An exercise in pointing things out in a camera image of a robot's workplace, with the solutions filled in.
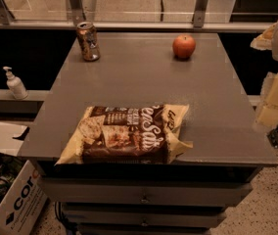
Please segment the grey drawer cabinet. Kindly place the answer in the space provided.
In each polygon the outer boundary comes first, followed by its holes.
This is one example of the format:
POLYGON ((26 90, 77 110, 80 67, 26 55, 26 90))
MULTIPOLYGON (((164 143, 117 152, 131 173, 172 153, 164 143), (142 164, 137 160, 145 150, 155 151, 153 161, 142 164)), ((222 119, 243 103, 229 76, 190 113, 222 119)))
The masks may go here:
POLYGON ((207 235, 252 191, 259 164, 55 164, 39 185, 81 235, 207 235))

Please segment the red apple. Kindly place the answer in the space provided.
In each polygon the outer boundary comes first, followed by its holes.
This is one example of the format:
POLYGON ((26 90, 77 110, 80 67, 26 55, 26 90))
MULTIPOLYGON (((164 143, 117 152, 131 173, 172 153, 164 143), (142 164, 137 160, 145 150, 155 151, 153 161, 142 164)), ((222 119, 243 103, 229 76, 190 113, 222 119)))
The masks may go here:
POLYGON ((191 35, 181 34, 172 43, 172 50, 176 57, 188 59, 196 49, 196 41, 191 35))

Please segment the white pump sanitizer bottle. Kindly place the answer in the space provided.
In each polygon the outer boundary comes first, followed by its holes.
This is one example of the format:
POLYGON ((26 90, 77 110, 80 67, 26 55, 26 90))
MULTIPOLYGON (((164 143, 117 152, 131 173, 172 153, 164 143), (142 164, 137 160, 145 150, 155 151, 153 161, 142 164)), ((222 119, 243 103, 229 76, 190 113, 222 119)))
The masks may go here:
POLYGON ((13 96, 18 100, 26 98, 28 93, 21 79, 12 73, 12 69, 10 67, 4 67, 3 70, 6 73, 7 86, 9 87, 13 96))

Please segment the white cardboard box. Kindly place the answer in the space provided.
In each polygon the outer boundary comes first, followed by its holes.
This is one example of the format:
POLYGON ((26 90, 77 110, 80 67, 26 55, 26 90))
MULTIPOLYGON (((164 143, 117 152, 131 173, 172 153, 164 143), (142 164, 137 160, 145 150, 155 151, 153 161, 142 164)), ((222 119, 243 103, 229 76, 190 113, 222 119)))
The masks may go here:
POLYGON ((36 167, 17 157, 26 131, 0 121, 0 235, 30 235, 47 201, 36 167))

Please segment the brown soda can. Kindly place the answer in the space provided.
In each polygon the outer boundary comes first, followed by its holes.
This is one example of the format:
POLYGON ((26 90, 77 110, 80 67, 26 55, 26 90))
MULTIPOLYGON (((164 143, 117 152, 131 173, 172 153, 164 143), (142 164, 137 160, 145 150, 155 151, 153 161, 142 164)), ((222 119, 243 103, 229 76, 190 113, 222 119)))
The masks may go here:
POLYGON ((93 23, 82 22, 77 25, 76 35, 85 61, 99 60, 100 48, 97 39, 97 30, 93 23))

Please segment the brown chip bag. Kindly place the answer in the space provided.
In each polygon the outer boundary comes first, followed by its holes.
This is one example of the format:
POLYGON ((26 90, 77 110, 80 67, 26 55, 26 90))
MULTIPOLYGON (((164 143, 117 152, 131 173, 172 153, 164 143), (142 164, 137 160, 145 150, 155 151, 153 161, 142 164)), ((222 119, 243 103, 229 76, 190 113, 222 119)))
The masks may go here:
POLYGON ((58 160, 63 164, 170 164, 193 147, 179 139, 187 105, 86 109, 58 160))

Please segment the metal railing frame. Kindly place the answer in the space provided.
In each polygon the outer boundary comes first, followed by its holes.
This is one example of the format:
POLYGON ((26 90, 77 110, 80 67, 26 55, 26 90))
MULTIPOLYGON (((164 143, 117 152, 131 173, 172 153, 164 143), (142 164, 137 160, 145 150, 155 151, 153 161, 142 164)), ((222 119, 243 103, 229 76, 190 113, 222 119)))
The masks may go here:
POLYGON ((0 0, 0 28, 261 32, 278 20, 278 0, 0 0))

